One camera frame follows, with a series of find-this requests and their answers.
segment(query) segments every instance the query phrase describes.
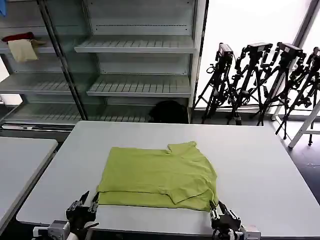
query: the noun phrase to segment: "white table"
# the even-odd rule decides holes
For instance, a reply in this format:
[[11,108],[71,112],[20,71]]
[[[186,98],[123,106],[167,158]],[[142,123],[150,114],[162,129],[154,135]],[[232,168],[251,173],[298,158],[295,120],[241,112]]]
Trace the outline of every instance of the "white table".
[[53,139],[0,137],[0,235],[50,161]]
[[[216,169],[220,200],[264,237],[320,236],[320,206],[274,131],[261,126],[79,122],[17,214],[25,223],[65,220],[65,210],[101,180],[111,147],[165,149],[196,141]],[[212,234],[207,212],[103,205],[97,229]]]

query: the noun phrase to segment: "white shelving unit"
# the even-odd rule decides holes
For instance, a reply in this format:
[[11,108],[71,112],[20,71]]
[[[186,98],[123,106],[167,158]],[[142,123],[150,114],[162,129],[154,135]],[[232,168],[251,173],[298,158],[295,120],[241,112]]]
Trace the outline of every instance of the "white shelving unit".
[[100,121],[148,121],[150,109],[169,99],[192,104],[206,0],[84,3],[91,36],[74,50],[96,54],[100,76],[86,93],[106,98],[110,114]]

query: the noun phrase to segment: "tripod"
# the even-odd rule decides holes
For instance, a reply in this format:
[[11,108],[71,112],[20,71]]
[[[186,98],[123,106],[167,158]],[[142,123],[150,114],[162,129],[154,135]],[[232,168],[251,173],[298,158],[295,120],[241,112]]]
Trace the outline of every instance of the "tripod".
[[[212,74],[212,76],[192,107],[192,111],[194,111],[200,100],[203,100],[207,104],[204,115],[202,116],[202,124],[205,123],[207,118],[212,117],[216,113],[217,108],[228,99],[228,91],[231,87],[228,75],[232,64],[233,54],[234,52],[229,45],[220,43],[219,50],[216,52],[215,56],[217,63],[215,66],[211,64],[207,69],[207,73]],[[203,96],[209,86],[212,87],[212,91],[209,100],[207,101]]]
[[[283,124],[286,124],[288,121],[288,118],[290,116],[290,113],[295,109],[296,106],[300,105],[301,103],[304,103],[306,107],[309,107],[311,105],[310,103],[310,97],[312,95],[314,96],[313,100],[313,107],[315,107],[317,103],[317,91],[318,91],[318,85],[319,85],[319,70],[320,70],[320,49],[318,47],[315,47],[313,50],[313,53],[310,55],[310,57],[307,60],[308,66],[310,66],[312,61],[312,67],[310,71],[306,70],[305,74],[303,75],[303,78],[308,74],[308,77],[306,78],[303,86],[301,87],[301,90],[298,91],[298,95],[296,96],[293,104],[291,105],[289,111],[284,115],[282,123],[276,130],[275,134],[277,135],[283,126]],[[304,97],[304,91],[309,87],[312,86],[311,90],[307,94],[306,97]],[[311,123],[311,128],[313,129],[314,126],[314,121]],[[309,137],[309,143],[308,145],[311,146],[312,144],[312,134],[310,134]]]
[[[268,65],[265,64],[265,61],[267,60],[268,54],[270,53],[270,49],[272,48],[271,43],[255,43],[250,44],[247,47],[244,47],[242,49],[240,57],[236,60],[235,63],[235,69],[236,69],[236,75],[232,77],[234,80],[233,87],[236,89],[239,80],[244,76],[244,73],[246,73],[245,79],[243,81],[243,84],[240,89],[237,89],[235,92],[235,99],[234,103],[232,105],[232,111],[231,115],[228,118],[227,125],[230,123],[230,120],[234,118],[236,125],[242,125],[241,117],[238,113],[238,108],[242,105],[246,105],[250,101],[250,97],[252,96],[253,89],[250,89],[250,91],[247,91],[247,87],[250,81],[251,76],[253,75],[253,72],[255,72],[256,76],[256,87],[258,91],[258,100],[255,98],[256,101],[258,101],[259,109],[262,108],[262,101],[261,101],[261,91],[260,91],[260,84],[261,84],[261,74],[266,69]],[[246,57],[246,53],[248,53],[250,57],[249,64],[247,64],[243,70],[241,70],[241,61]],[[257,65],[259,64],[260,58],[262,58],[261,67],[262,70],[259,70]]]
[[[295,60],[297,57],[299,58],[305,58],[306,55],[303,53],[302,49],[293,46],[289,43],[282,43],[282,42],[278,42],[277,43],[277,48],[276,48],[276,53],[279,54],[280,50],[282,51],[281,53],[281,59],[279,62],[279,65],[276,66],[274,68],[274,70],[272,71],[272,73],[268,76],[268,78],[270,76],[272,76],[275,72],[278,71],[278,74],[275,78],[275,81],[272,84],[272,87],[270,89],[270,92],[267,95],[266,100],[264,101],[263,107],[262,109],[260,109],[256,114],[260,113],[259,115],[259,119],[258,119],[258,123],[257,126],[260,125],[260,123],[263,121],[265,114],[267,112],[267,109],[269,107],[269,105],[271,103],[274,103],[276,101],[281,101],[280,97],[282,99],[284,99],[284,114],[287,114],[287,101],[288,101],[288,86],[289,86],[289,65],[290,63]],[[285,77],[285,87],[284,87],[284,91],[282,93],[280,93],[279,95],[276,95],[276,91],[277,91],[277,86],[279,84],[281,84],[280,80],[282,75],[284,74]],[[284,135],[286,136],[287,134],[287,123],[284,123]]]
[[[279,48],[276,49],[276,52],[275,52],[275,54],[274,54],[274,60],[277,59],[277,57],[278,57],[278,55],[279,55],[279,50],[280,50]],[[290,75],[290,80],[286,81],[286,84],[285,84],[285,87],[284,87],[283,91],[280,92],[277,96],[274,96],[273,99],[272,99],[272,101],[271,101],[271,102],[280,101],[280,102],[284,105],[284,111],[286,111],[286,110],[287,110],[287,107],[288,107],[288,104],[287,104],[286,101],[288,101],[289,91],[290,91],[291,89],[292,89],[292,90],[297,90],[297,89],[300,87],[303,79],[304,79],[305,76],[307,75],[308,70],[309,70],[309,68],[310,68],[310,64],[309,64],[309,66],[307,66],[306,68],[304,68],[304,66],[303,66],[303,62],[304,62],[304,60],[305,60],[305,57],[306,57],[306,55],[303,53],[303,56],[300,57],[300,58],[298,59],[298,61],[296,62],[297,68],[291,73],[291,75]],[[262,81],[262,84],[265,84],[265,83],[267,82],[268,78],[269,78],[271,75],[273,75],[273,74],[275,73],[275,71],[277,71],[278,67],[275,68],[274,71],[270,73],[270,75],[267,75],[267,76],[266,76],[266,78]],[[276,87],[277,85],[280,84],[279,81],[280,81],[280,79],[277,80],[277,82],[276,82],[276,84],[274,85],[274,87]],[[267,87],[266,87],[265,85],[263,85],[262,87],[263,87],[263,91],[264,91],[264,97],[267,99],[268,96],[270,96],[269,93],[268,93],[268,89],[267,89]],[[261,113],[261,110],[257,111],[251,118],[253,118],[254,116],[258,115],[259,113]]]

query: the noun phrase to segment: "black bag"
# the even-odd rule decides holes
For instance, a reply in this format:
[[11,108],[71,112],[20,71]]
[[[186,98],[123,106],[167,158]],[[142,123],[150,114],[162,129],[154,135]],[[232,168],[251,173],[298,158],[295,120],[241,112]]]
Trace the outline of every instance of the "black bag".
[[187,108],[176,101],[159,102],[149,112],[150,123],[188,124]]

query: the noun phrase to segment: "red cloth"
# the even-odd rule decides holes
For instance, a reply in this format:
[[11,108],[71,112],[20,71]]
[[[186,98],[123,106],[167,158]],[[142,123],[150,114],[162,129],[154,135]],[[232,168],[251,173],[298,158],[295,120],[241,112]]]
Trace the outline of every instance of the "red cloth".
[[2,38],[2,41],[7,43],[9,41],[20,40],[20,39],[30,39],[30,40],[35,39],[35,35],[31,31],[29,31],[26,33],[5,36],[4,38]]

